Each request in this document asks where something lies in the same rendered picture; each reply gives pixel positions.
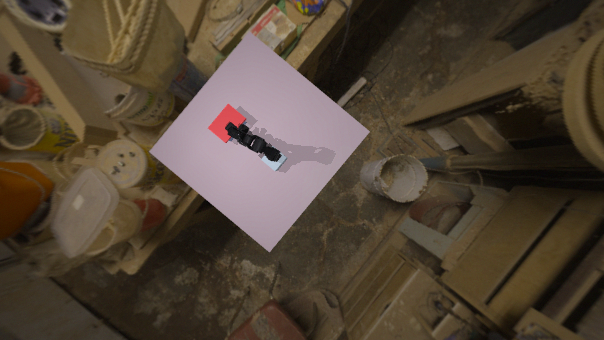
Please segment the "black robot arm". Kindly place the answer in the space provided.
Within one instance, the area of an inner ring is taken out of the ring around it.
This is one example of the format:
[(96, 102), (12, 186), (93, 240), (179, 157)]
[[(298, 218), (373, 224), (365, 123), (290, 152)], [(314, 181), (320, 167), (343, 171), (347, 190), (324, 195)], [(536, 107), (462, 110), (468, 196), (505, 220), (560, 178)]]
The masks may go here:
[[(238, 130), (234, 129), (234, 128), (230, 128), (228, 130), (228, 135), (233, 137), (234, 139), (238, 139), (237, 142), (239, 142), (239, 144), (248, 147), (248, 149), (256, 152), (256, 153), (262, 153), (265, 156), (267, 156), (267, 159), (270, 161), (278, 161), (280, 159), (280, 157), (282, 156), (280, 154), (280, 151), (278, 151), (277, 149), (273, 148), (273, 147), (269, 147), (266, 146), (267, 143), (265, 142), (265, 140), (257, 135), (248, 135), (247, 132), (249, 130), (249, 127), (247, 127), (246, 125), (240, 124), (239, 126), (240, 130), (242, 131), (239, 132)], [(245, 135), (246, 134), (246, 135)], [(251, 146), (251, 143), (253, 142), (253, 140), (255, 139), (253, 145)]]

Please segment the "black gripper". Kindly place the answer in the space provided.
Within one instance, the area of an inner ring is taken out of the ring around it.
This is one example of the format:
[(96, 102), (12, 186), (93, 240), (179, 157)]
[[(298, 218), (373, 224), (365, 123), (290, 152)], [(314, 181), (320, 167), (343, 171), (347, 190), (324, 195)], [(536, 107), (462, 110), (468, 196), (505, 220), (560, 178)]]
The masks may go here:
[(229, 124), (225, 127), (225, 129), (228, 131), (230, 128), (234, 128), (234, 129), (238, 129), (238, 127), (236, 127), (233, 123), (229, 122)]

